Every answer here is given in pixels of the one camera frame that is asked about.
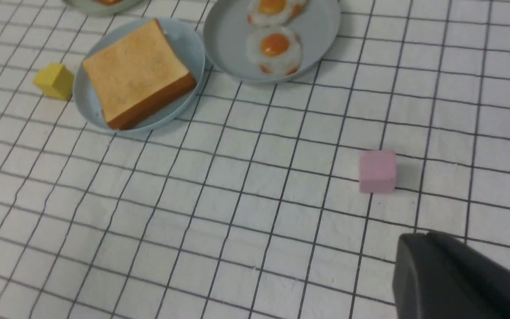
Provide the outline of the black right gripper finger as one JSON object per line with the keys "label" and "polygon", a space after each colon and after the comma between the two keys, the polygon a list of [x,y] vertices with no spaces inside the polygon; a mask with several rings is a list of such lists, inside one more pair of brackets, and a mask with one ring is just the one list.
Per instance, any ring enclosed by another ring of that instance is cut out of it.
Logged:
{"label": "black right gripper finger", "polygon": [[399,319],[510,319],[510,270],[449,234],[401,234],[392,288]]}

